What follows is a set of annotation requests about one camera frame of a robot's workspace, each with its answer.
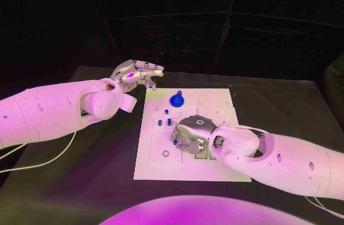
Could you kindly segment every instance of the white robotic arm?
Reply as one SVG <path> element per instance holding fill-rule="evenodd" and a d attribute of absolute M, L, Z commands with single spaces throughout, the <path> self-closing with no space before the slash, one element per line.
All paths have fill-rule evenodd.
<path fill-rule="evenodd" d="M 61 137 L 109 119 L 118 108 L 131 112 L 135 98 L 125 92 L 137 83 L 154 90 L 151 76 L 163 76 L 161 66 L 126 60 L 109 78 L 30 88 L 1 100 L 0 149 Z"/>
<path fill-rule="evenodd" d="M 293 137 L 259 129 L 220 124 L 194 115 L 180 120 L 173 141 L 180 135 L 189 145 L 176 145 L 187 153 L 207 146 L 212 156 L 232 173 L 297 195 L 344 200 L 344 154 Z M 255 151 L 262 155 L 254 158 Z"/>

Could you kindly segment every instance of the dark table surface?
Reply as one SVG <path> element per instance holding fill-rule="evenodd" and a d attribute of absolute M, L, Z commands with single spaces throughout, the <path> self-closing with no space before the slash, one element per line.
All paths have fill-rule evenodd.
<path fill-rule="evenodd" d="M 112 69 L 77 67 L 70 81 L 100 79 Z M 310 81 L 164 73 L 157 87 L 228 88 L 238 122 L 271 133 L 301 138 L 344 152 L 344 133 Z M 288 194 L 254 180 L 251 183 L 132 180 L 145 89 L 131 113 L 76 132 L 73 143 L 56 161 L 14 171 L 0 189 L 0 224 L 96 224 L 151 199 L 173 195 L 210 195 L 265 205 L 314 224 L 342 220 Z M 15 167 L 50 160 L 72 135 L 27 146 Z M 344 213 L 344 202 L 320 199 Z"/>

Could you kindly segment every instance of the white board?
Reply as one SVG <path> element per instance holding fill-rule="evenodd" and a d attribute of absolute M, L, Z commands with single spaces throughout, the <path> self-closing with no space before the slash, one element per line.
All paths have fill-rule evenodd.
<path fill-rule="evenodd" d="M 170 97 L 181 91 L 183 105 L 170 105 Z M 187 154 L 174 148 L 170 133 L 179 121 L 193 115 L 209 118 L 218 126 L 222 122 L 236 124 L 236 114 L 228 89 L 157 88 L 145 90 L 139 140 L 135 157 L 135 180 L 186 180 L 249 182 L 245 175 L 229 173 L 207 150 Z"/>

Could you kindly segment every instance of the blue object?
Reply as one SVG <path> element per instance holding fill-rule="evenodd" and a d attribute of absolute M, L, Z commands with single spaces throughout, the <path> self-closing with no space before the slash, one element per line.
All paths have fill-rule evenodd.
<path fill-rule="evenodd" d="M 177 91 L 177 94 L 171 96 L 170 105 L 173 107 L 180 107 L 183 105 L 183 97 L 180 96 L 180 91 Z"/>

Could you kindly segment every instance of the robotic hand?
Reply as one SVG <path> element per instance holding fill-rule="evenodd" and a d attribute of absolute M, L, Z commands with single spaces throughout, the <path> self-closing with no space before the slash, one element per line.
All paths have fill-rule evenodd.
<path fill-rule="evenodd" d="M 176 148 L 194 154 L 207 147 L 231 173 L 244 174 L 288 193 L 344 200 L 342 153 L 255 128 L 231 124 L 216 127 L 197 115 L 180 120 L 170 141 L 181 136 L 190 142 Z"/>
<path fill-rule="evenodd" d="M 0 149 L 64 136 L 106 120 L 118 108 L 131 112 L 135 98 L 125 93 L 137 84 L 155 90 L 150 77 L 163 67 L 126 60 L 109 76 L 27 89 L 0 101 Z"/>

